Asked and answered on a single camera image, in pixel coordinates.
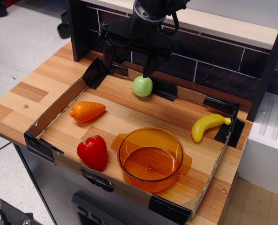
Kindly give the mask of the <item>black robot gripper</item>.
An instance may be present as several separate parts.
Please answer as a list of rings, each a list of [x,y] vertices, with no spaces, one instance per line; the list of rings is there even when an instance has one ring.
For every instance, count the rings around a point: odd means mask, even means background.
[[[111,67],[117,48],[138,51],[150,54],[143,66],[143,77],[150,77],[170,60],[169,52],[177,47],[176,42],[168,38],[167,32],[160,30],[164,19],[165,16],[151,16],[145,10],[134,10],[131,17],[124,21],[101,22],[98,40],[103,45],[105,67]]]

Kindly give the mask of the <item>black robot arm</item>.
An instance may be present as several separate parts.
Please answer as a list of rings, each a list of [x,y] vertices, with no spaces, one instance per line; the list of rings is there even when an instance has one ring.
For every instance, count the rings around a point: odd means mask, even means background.
[[[168,61],[177,43],[169,38],[179,28],[177,11],[186,9],[185,0],[136,0],[130,18],[101,22],[98,40],[103,46],[103,63],[110,68],[117,48],[147,56],[143,77],[150,77]]]

